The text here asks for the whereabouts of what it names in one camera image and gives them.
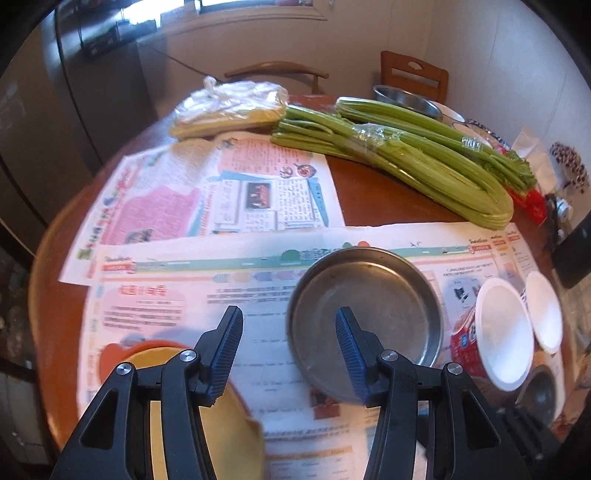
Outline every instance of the wooden chair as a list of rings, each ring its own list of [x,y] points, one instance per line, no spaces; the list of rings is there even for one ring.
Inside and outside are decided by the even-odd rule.
[[[257,63],[255,65],[249,65],[248,67],[243,67],[241,69],[232,70],[231,72],[227,72],[224,76],[228,80],[238,80],[240,78],[250,76],[250,75],[285,75],[285,74],[304,74],[304,75],[312,75],[312,93],[318,94],[320,93],[318,87],[318,78],[323,78],[326,80],[329,77],[329,74],[323,72],[321,70],[313,69],[312,67],[307,67],[306,65],[301,65],[299,63],[294,63],[292,61],[264,61],[263,63]]]
[[[426,61],[387,50],[381,53],[380,60],[381,82],[383,85],[401,88],[402,90],[422,95],[436,102],[445,103],[447,81],[449,79],[447,70],[440,69]],[[421,80],[396,75],[392,73],[392,69],[432,80],[437,83],[437,86],[429,85]]]

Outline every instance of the brown tabletop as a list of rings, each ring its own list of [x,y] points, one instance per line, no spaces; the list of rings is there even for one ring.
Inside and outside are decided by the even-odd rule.
[[[336,97],[305,95],[292,103],[330,109]],[[171,118],[165,118],[127,143],[91,185],[76,196],[54,220],[35,262],[30,294],[31,323],[37,348],[41,395],[50,429],[60,448],[77,422],[76,376],[82,311],[87,287],[58,281],[70,245],[86,213],[109,175],[124,155],[173,142],[168,136]],[[389,223],[458,222],[463,219],[404,183],[363,165],[328,157],[345,222],[349,226]],[[513,221],[528,242],[538,267],[550,278],[551,260],[544,248],[546,230],[521,210]]]

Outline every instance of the white wall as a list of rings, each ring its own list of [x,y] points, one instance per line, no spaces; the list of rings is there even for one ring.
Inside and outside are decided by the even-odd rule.
[[[324,92],[366,98],[379,81],[379,52],[392,50],[448,70],[446,103],[510,144],[527,125],[547,147],[573,146],[591,168],[591,91],[521,0],[335,0],[332,7],[314,0],[314,9],[322,20],[233,22],[149,41],[140,52],[159,116],[201,88],[203,75],[152,48],[220,79],[252,63],[296,61],[330,73],[320,81]],[[300,79],[268,78],[291,93],[310,91]],[[591,194],[574,203],[576,224]]]
[[[437,0],[425,60],[449,71],[446,103],[511,144],[524,125],[591,170],[591,90],[562,43],[520,0]],[[569,198],[572,224],[591,194]]]

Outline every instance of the blue gripper pad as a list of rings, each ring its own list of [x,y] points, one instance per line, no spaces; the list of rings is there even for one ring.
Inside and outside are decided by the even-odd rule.
[[[340,351],[345,359],[345,365],[347,366],[347,372],[353,385],[353,391],[357,398],[365,405],[371,396],[371,392],[368,386],[368,366],[358,343],[360,340],[362,342],[365,341],[365,339],[353,334],[352,325],[350,324],[351,317],[355,322],[359,334],[363,337],[363,333],[355,320],[353,312],[349,307],[343,307],[336,314],[336,338],[339,341]]]
[[[222,321],[215,330],[217,350],[210,358],[207,358],[208,355],[203,357],[203,362],[210,366],[206,396],[212,404],[223,394],[224,388],[226,388],[230,369],[234,363],[234,357],[242,337],[242,326],[242,310],[238,307],[228,307]]]

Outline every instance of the newspaper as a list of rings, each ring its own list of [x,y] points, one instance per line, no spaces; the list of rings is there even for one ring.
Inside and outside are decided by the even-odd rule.
[[[124,157],[87,214],[60,281],[90,285],[99,244],[344,225],[323,155],[228,132]]]
[[[106,345],[166,339],[193,346],[216,327],[228,305],[238,305],[245,322],[230,380],[263,426],[266,478],[361,479],[378,412],[335,403],[311,389],[285,332],[298,279],[322,256],[352,245],[388,249],[424,273],[444,316],[438,365],[450,361],[451,325],[474,304],[479,285],[503,277],[521,290],[527,273],[537,269],[513,224],[502,232],[471,223],[418,223],[102,246],[83,319],[79,414],[100,388],[98,365]],[[560,353],[555,358],[561,369]],[[424,478],[425,468],[417,449],[415,478]]]

